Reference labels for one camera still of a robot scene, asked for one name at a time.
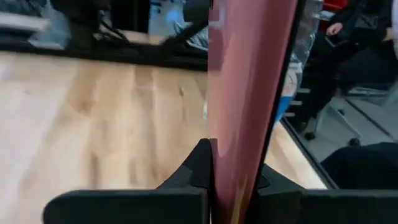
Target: black edge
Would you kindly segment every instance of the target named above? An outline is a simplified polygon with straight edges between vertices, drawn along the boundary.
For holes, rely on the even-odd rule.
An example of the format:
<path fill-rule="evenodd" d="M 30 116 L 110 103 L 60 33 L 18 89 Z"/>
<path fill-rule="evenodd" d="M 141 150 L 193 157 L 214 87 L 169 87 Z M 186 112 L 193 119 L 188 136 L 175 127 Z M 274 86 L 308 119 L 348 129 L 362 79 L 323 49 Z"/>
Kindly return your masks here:
<path fill-rule="evenodd" d="M 300 149 L 304 157 L 310 163 L 312 168 L 318 174 L 321 181 L 325 184 L 327 189 L 339 189 L 335 182 L 330 178 L 328 172 L 322 167 L 322 165 L 317 161 L 315 156 L 307 150 L 304 146 L 303 142 L 300 140 L 299 134 L 294 130 L 294 128 L 290 125 L 290 123 L 286 120 L 286 118 L 282 118 L 280 123 L 286 129 L 290 137 L 292 137 L 294 143 L 296 143 L 297 147 Z"/>
<path fill-rule="evenodd" d="M 290 28 L 289 41 L 287 43 L 287 48 L 285 51 L 285 57 L 284 57 L 283 65 L 282 65 L 282 70 L 280 71 L 280 74 L 279 74 L 279 81 L 278 81 L 278 86 L 277 86 L 277 90 L 276 90 L 276 94 L 275 94 L 275 98 L 274 98 L 274 104 L 272 105 L 270 121 L 272 121 L 272 119 L 273 119 L 275 122 L 277 110 L 279 107 L 280 96 L 282 96 L 282 90 L 283 90 L 284 83 L 285 83 L 285 77 L 286 77 L 287 70 L 289 68 L 290 58 L 291 58 L 293 48 L 295 45 L 297 32 L 299 31 L 299 25 L 300 25 L 300 21 L 301 21 L 301 16 L 304 12 L 305 2 L 306 2 L 306 0 L 297 0 L 295 15 L 293 17 L 292 26 Z M 267 128 L 266 138 L 264 140 L 264 144 L 262 147 L 261 160 L 260 160 L 260 164 L 258 166 L 257 178 L 256 178 L 256 182 L 254 183 L 254 186 L 257 186 L 261 179 L 261 170 L 262 170 L 264 160 L 266 158 L 269 141 L 271 139 L 272 130 L 274 129 L 274 122 L 270 122 L 268 125 L 268 128 Z"/>
<path fill-rule="evenodd" d="M 195 70 L 206 72 L 207 71 L 207 60 L 204 64 L 203 60 L 197 60 L 197 58 L 189 57 L 170 57 L 165 60 L 155 60 L 149 57 L 140 57 L 140 55 L 126 56 L 124 54 L 112 54 L 109 52 L 89 52 L 82 50 L 55 50 L 55 49 L 44 49 L 38 48 L 31 45 L 18 45 L 18 44 L 0 44 L 0 50 L 11 51 L 17 53 L 28 53 L 38 55 L 49 55 L 57 57 L 71 57 L 87 60 L 99 60 L 108 62 L 121 62 L 121 63 L 133 63 L 138 65 L 153 65 L 167 68 L 181 68 L 187 70 Z"/>

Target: black bag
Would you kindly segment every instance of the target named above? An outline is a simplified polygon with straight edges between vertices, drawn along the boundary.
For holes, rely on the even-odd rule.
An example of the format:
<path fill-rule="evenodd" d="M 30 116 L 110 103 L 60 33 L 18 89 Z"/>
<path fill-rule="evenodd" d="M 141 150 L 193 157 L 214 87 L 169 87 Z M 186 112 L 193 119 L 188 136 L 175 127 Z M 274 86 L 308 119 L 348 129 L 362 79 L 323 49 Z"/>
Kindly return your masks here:
<path fill-rule="evenodd" d="M 378 17 L 363 13 L 368 2 L 369 0 L 363 0 L 358 4 L 353 15 L 343 24 L 343 29 L 338 33 L 339 39 L 349 40 L 355 28 L 377 29 Z"/>

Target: chair wheel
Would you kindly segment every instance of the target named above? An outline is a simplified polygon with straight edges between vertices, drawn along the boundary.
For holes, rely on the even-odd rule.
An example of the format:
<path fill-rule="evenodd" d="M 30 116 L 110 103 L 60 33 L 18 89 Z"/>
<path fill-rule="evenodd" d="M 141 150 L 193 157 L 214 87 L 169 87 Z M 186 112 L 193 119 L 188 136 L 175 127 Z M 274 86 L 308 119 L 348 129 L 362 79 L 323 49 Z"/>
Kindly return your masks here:
<path fill-rule="evenodd" d="M 338 109 L 337 111 L 343 116 L 346 114 L 343 109 Z"/>
<path fill-rule="evenodd" d="M 352 138 L 348 141 L 348 145 L 349 146 L 360 146 L 361 145 L 361 141 L 357 138 Z"/>
<path fill-rule="evenodd" d="M 314 133 L 305 133 L 304 138 L 308 141 L 314 140 L 315 139 L 315 134 Z"/>

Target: black plastic holder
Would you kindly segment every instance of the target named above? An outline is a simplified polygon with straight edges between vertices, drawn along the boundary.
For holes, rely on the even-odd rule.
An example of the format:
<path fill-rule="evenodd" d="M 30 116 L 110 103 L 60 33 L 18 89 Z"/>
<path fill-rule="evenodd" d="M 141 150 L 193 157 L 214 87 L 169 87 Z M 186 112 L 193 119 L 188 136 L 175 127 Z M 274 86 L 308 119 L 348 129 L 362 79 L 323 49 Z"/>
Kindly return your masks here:
<path fill-rule="evenodd" d="M 207 51 L 187 47 L 185 42 L 207 25 L 207 20 L 194 22 L 181 33 L 166 38 L 159 45 L 97 41 L 91 37 L 93 34 L 90 29 L 83 29 L 82 32 L 87 32 L 87 34 L 82 34 L 86 35 L 86 41 L 88 42 L 88 46 L 85 48 L 45 49 L 34 47 L 27 42 L 21 44 L 20 42 L 0 41 L 0 50 L 205 72 L 207 71 Z"/>
<path fill-rule="evenodd" d="M 210 223 L 211 145 L 201 139 L 154 190 L 77 190 L 47 204 L 44 224 Z M 264 165 L 245 223 L 361 223 L 398 220 L 395 190 L 305 190 Z"/>

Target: person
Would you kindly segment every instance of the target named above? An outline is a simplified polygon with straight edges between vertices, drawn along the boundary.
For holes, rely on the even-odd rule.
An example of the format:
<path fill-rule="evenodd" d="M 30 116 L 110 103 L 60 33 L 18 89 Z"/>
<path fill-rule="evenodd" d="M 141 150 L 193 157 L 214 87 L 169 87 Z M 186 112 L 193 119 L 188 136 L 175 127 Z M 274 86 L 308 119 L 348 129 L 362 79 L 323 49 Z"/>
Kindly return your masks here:
<path fill-rule="evenodd" d="M 325 33 L 318 33 L 307 66 L 303 71 L 301 88 L 310 94 L 295 98 L 301 106 L 291 106 L 289 118 L 298 132 L 334 97 L 338 88 L 348 91 L 355 83 L 392 83 L 398 64 L 392 42 L 392 0 L 351 1 L 330 20 Z M 376 18 L 373 29 L 356 27 L 359 17 Z M 345 42 L 330 49 L 329 42 Z"/>
<path fill-rule="evenodd" d="M 398 143 L 338 149 L 321 162 L 340 189 L 398 190 Z"/>

